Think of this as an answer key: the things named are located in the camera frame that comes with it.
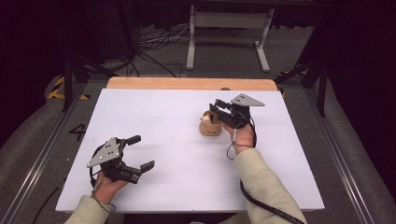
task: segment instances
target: white desk leg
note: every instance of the white desk leg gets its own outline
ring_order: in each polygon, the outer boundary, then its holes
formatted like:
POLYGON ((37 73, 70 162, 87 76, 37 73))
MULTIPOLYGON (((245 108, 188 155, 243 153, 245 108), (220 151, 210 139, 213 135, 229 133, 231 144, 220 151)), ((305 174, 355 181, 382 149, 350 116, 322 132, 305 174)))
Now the white desk leg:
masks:
POLYGON ((189 52, 187 54, 187 64, 186 69, 192 70, 194 68, 194 56, 195 56, 195 36, 194 36, 194 29, 195 29, 195 8, 191 6, 191 15, 190 15, 190 43, 189 43, 189 52))
POLYGON ((264 26, 262 27, 262 38, 260 39, 260 42, 259 41, 255 42, 257 54, 259 55, 259 60, 260 63, 262 64, 263 72, 270 72, 270 66, 268 65, 267 58, 265 57, 264 50, 262 48, 264 47, 265 38, 267 37, 268 30, 270 29, 273 15, 274 15, 274 10, 270 9, 267 13, 267 18, 265 19, 264 26))

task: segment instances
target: person's left hand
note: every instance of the person's left hand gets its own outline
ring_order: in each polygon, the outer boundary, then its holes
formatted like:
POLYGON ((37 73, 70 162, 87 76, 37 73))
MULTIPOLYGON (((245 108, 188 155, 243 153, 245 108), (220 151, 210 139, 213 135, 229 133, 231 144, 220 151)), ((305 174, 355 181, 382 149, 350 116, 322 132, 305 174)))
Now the person's left hand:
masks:
POLYGON ((110 204, 117 191, 128 184, 128 182, 122 180, 113 181, 109 177, 104 176, 102 172, 98 173, 96 184, 99 181, 102 182, 100 183, 98 189, 94 192, 94 196, 96 197, 97 201, 106 204, 110 204))

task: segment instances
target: sleeve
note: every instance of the sleeve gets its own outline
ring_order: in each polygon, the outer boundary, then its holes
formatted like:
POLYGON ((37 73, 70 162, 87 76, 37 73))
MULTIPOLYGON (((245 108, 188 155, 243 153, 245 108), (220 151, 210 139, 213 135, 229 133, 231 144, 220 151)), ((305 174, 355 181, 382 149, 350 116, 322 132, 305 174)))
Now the sleeve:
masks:
MULTIPOLYGON (((233 160, 249 195, 306 223, 298 204, 283 186, 277 175, 268 167, 256 148, 239 153, 233 160)), ((289 223, 247 200, 247 213, 252 224, 289 223)))
MULTIPOLYGON (((107 209, 107 211, 111 209, 111 205, 109 204, 102 203, 102 206, 107 209)), ((65 224, 103 224, 108 217, 107 211, 105 211, 95 199, 84 195, 81 197, 76 210, 72 216, 67 219, 65 224)))

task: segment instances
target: gray mounting plate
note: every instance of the gray mounting plate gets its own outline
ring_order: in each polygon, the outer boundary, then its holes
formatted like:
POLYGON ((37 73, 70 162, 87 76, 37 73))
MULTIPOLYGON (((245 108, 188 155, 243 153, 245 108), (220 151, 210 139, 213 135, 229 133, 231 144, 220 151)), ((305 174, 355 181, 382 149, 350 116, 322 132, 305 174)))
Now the gray mounting plate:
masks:
POLYGON ((265 106, 264 103, 245 95, 244 93, 239 94, 231 100, 231 103, 241 106, 265 106))
POLYGON ((87 168, 91 168, 97 164, 101 164, 105 161, 111 161, 120 156, 119 148, 115 138, 110 138, 101 149, 96 153, 96 155, 87 164, 87 168))

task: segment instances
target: person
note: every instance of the person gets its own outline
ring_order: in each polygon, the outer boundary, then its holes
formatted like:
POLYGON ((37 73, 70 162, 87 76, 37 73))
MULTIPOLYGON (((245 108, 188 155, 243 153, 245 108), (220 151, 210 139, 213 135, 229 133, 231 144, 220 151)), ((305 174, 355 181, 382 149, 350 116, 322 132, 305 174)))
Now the person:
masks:
MULTIPOLYGON (((222 124, 232 140, 234 129, 226 124, 222 124)), ((235 158, 233 164, 240 175, 246 192, 260 202, 266 203, 279 209, 292 217, 296 217, 303 223, 307 223, 304 214, 294 201, 292 196, 283 186, 277 175, 268 167, 260 151, 253 147, 254 132, 249 125, 237 129, 236 138, 233 142, 235 158)), ((72 216, 65 222, 66 224, 85 223, 102 224, 106 222, 108 211, 112 209, 111 201, 117 191, 122 189, 127 182, 112 181, 98 174, 97 184, 99 187, 92 193, 92 196, 83 196, 72 216)), ((258 205, 247 200, 246 213, 240 213, 230 217, 220 224, 264 224, 289 223, 285 218, 267 211, 258 205)))

